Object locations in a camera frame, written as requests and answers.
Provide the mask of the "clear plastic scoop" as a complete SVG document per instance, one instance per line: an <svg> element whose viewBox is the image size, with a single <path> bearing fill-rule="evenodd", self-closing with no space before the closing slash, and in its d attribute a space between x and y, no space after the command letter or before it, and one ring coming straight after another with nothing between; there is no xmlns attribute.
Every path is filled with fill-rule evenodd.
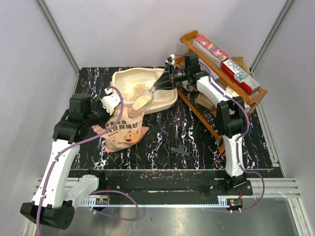
<svg viewBox="0 0 315 236"><path fill-rule="evenodd" d="M154 99L155 92L157 91L156 86L152 86L150 89L145 90L140 94L132 104L132 109L137 111L144 108L146 105L151 103Z"/></svg>

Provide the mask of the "pink cat litter bag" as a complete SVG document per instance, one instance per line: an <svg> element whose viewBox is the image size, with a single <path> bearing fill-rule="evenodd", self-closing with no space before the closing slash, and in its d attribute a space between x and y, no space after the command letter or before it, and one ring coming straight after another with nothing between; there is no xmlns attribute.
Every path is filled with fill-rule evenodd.
<svg viewBox="0 0 315 236"><path fill-rule="evenodd" d="M117 152L140 142L149 130L148 127L143 126L145 111L145 107L139 110L134 110L133 108L128 107L121 109L121 106L119 105L115 109L113 116L105 124L104 128L99 125L92 127L96 134L100 134L112 126L117 120L120 112L123 112L117 125L102 136L102 138L105 139L104 150L107 153Z"/></svg>

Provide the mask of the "black plastic clip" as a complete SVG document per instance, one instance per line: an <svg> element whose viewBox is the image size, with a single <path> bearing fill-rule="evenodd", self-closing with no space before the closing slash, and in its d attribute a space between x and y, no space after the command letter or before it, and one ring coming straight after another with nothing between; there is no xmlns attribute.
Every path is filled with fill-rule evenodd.
<svg viewBox="0 0 315 236"><path fill-rule="evenodd" d="M172 152L184 155L184 156L190 156L190 152L185 150L185 147L183 145L178 145L177 147L171 147L170 149Z"/></svg>

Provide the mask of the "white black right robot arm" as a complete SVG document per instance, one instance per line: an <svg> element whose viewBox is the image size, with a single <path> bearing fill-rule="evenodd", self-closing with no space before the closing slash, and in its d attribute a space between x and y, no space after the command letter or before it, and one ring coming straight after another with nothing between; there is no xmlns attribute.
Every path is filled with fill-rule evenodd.
<svg viewBox="0 0 315 236"><path fill-rule="evenodd" d="M249 128L249 119L242 97L232 97L213 79L210 70L202 70L201 62L195 52L184 54L185 67L179 69L176 56L171 54L165 61L165 71L153 85L153 90L175 89L176 84L187 81L189 85L204 94L216 107L214 121L218 134L223 137L225 145L227 176L221 188L230 195L241 190L246 184L242 159L242 140Z"/></svg>

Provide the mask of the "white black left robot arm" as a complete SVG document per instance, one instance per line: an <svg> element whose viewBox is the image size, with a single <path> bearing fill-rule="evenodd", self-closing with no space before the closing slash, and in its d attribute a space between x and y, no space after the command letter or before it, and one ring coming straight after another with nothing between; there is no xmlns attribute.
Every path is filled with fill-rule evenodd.
<svg viewBox="0 0 315 236"><path fill-rule="evenodd" d="M73 220L75 209L92 192L105 192L105 175L93 170L88 170L68 193L64 188L74 157L89 129L95 125L104 128L120 102L116 93L99 100L86 93L72 95L69 108L54 127L51 155L40 186L30 202L22 203L23 216L38 227L65 230Z"/></svg>

